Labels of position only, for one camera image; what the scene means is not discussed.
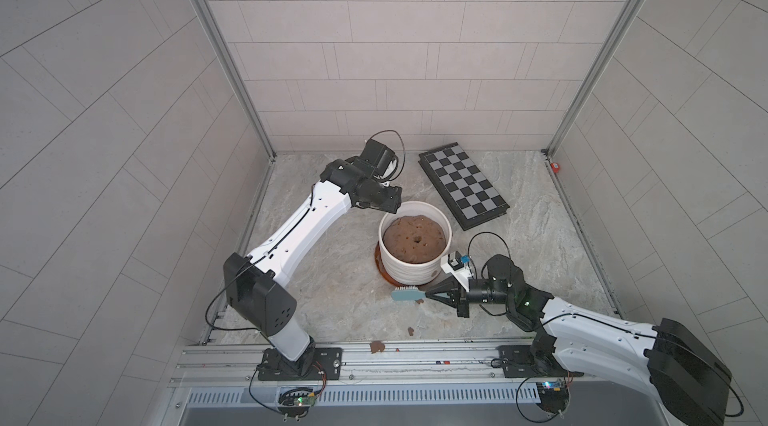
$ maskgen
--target black cable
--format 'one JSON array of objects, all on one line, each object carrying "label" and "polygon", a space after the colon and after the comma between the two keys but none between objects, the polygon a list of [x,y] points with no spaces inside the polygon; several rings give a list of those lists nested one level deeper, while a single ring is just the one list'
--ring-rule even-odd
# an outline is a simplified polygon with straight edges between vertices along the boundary
[{"label": "black cable", "polygon": [[[504,241],[504,238],[500,237],[498,234],[494,233],[493,231],[481,231],[480,233],[477,233],[477,234],[475,234],[475,236],[474,236],[474,237],[470,238],[470,240],[469,240],[469,245],[467,246],[467,256],[470,258],[470,260],[472,259],[472,254],[470,253],[470,251],[471,251],[471,249],[472,249],[472,241],[473,241],[473,240],[474,240],[476,237],[479,237],[479,236],[480,236],[480,235],[482,235],[482,234],[492,234],[492,235],[493,235],[493,236],[495,236],[496,238],[500,239],[500,240],[502,241],[502,243],[504,243],[504,248],[506,248],[506,249],[507,249],[507,258],[509,258],[510,260],[512,260],[512,253],[510,253],[510,251],[509,251],[509,245],[507,244],[507,242],[506,242],[506,241]],[[480,271],[480,275],[481,275],[481,276],[482,276],[483,272],[485,271],[485,267],[486,267],[486,266],[487,266],[487,265],[483,265],[483,267],[482,267],[482,270]]]},{"label": "black cable", "polygon": [[270,411],[272,411],[272,412],[274,412],[274,413],[277,413],[277,414],[279,414],[280,416],[283,416],[283,413],[281,413],[281,412],[277,411],[277,410],[276,410],[276,409],[274,409],[274,408],[270,408],[269,406],[267,406],[267,405],[266,405],[266,404],[264,404],[263,402],[261,402],[261,401],[259,401],[258,399],[256,399],[256,396],[254,396],[254,393],[252,393],[252,392],[251,392],[251,390],[250,390],[250,389],[251,389],[251,387],[253,387],[253,386],[254,386],[254,376],[256,376],[256,371],[254,371],[253,375],[251,375],[251,377],[250,377],[250,382],[248,383],[248,394],[250,394],[250,396],[251,396],[251,399],[253,399],[253,400],[254,400],[256,403],[258,403],[258,404],[259,404],[260,406],[262,406],[263,408],[266,408],[266,409],[268,409],[268,410],[270,410]]},{"label": "black cable", "polygon": [[266,253],[265,253],[265,254],[264,254],[264,255],[263,255],[261,258],[258,258],[258,259],[257,259],[256,261],[254,261],[253,263],[250,263],[250,264],[246,264],[246,265],[243,265],[243,266],[241,267],[240,271],[238,271],[238,272],[237,272],[237,274],[235,275],[235,277],[234,277],[234,278],[232,278],[232,280],[231,280],[231,281],[229,281],[229,282],[226,284],[226,286],[225,286],[225,287],[223,287],[223,288],[221,289],[221,291],[219,291],[218,293],[216,293],[216,296],[215,296],[213,299],[211,299],[211,300],[210,300],[210,303],[208,303],[208,307],[205,309],[205,314],[204,314],[204,316],[203,316],[203,317],[205,318],[205,324],[206,324],[206,325],[209,325],[209,326],[210,326],[212,329],[216,329],[216,330],[218,330],[218,331],[257,331],[257,332],[261,332],[261,331],[260,331],[258,328],[220,328],[220,327],[218,327],[218,326],[214,325],[214,324],[213,324],[211,321],[209,321],[209,320],[208,320],[208,312],[210,311],[210,308],[211,308],[211,307],[214,305],[214,303],[216,303],[216,300],[217,300],[217,299],[218,299],[218,298],[219,298],[221,295],[223,295],[223,294],[224,294],[224,292],[226,291],[226,289],[227,289],[227,288],[229,288],[229,287],[231,287],[231,286],[232,286],[232,283],[234,283],[234,282],[237,280],[237,278],[239,278],[239,277],[243,276],[243,274],[245,273],[245,271],[247,271],[248,269],[250,269],[252,266],[255,266],[255,265],[256,265],[256,264],[257,264],[259,261],[261,261],[261,260],[262,260],[262,259],[264,259],[264,258],[267,258],[267,255],[269,255],[270,253],[272,253],[272,252],[275,250],[275,248],[277,248],[277,247],[278,247],[278,246],[279,246],[279,245],[280,245],[280,244],[283,242],[283,240],[284,240],[284,239],[288,238],[288,235],[290,235],[290,234],[293,232],[293,230],[294,230],[294,229],[296,229],[296,227],[297,227],[297,226],[299,226],[299,223],[301,223],[301,222],[302,222],[302,220],[303,220],[303,219],[306,217],[306,215],[310,213],[310,211],[312,210],[312,205],[314,204],[314,202],[315,202],[315,185],[313,184],[313,185],[312,185],[312,190],[311,190],[311,192],[310,192],[310,205],[308,206],[308,208],[306,209],[306,211],[304,212],[304,214],[302,215],[302,217],[301,217],[301,218],[299,218],[299,220],[298,220],[298,221],[296,221],[296,224],[294,224],[294,225],[292,226],[292,228],[288,230],[288,233],[285,233],[285,234],[283,235],[283,237],[280,239],[280,241],[278,241],[277,243],[275,243],[275,245],[274,245],[272,248],[270,248],[270,250],[269,250],[269,251],[267,251],[267,252],[266,252]]},{"label": "black cable", "polygon": [[402,136],[400,136],[400,133],[398,133],[395,130],[381,130],[378,133],[374,133],[370,138],[368,138],[368,141],[371,141],[375,136],[381,134],[381,133],[387,133],[391,132],[397,135],[397,137],[400,139],[400,146],[402,146],[402,161],[398,161],[398,163],[402,163],[400,166],[400,172],[395,175],[395,177],[391,177],[392,174],[390,173],[387,178],[382,178],[381,180],[377,180],[379,183],[384,183],[386,181],[395,181],[401,174],[402,171],[406,169],[406,143],[402,140]]},{"label": "black cable", "polygon": [[[525,421],[530,421],[530,422],[532,422],[532,423],[537,423],[537,424],[541,424],[541,423],[548,423],[549,421],[552,421],[553,419],[555,419],[555,418],[558,416],[558,414],[553,414],[553,415],[552,415],[552,416],[550,416],[549,418],[547,418],[547,419],[543,419],[543,420],[535,420],[535,419],[530,419],[528,416],[526,416],[525,414],[523,414],[523,411],[521,411],[521,410],[520,410],[520,403],[518,403],[518,398],[520,397],[520,388],[522,388],[522,387],[523,387],[523,385],[525,384],[525,382],[527,382],[529,379],[533,379],[533,378],[539,378],[539,377],[541,377],[541,376],[542,376],[541,374],[535,374],[535,375],[533,375],[533,376],[531,376],[531,377],[529,377],[529,378],[526,378],[526,379],[524,379],[524,380],[523,380],[523,382],[522,382],[522,383],[520,383],[520,385],[518,386],[518,389],[517,389],[517,391],[515,391],[515,392],[514,392],[514,405],[518,407],[518,412],[520,413],[520,415],[521,415],[521,416],[523,416],[523,419],[524,419]],[[570,403],[570,402],[571,402],[571,390],[570,390],[570,389],[568,389],[568,388],[566,388],[565,390],[568,392],[568,403]]]}]

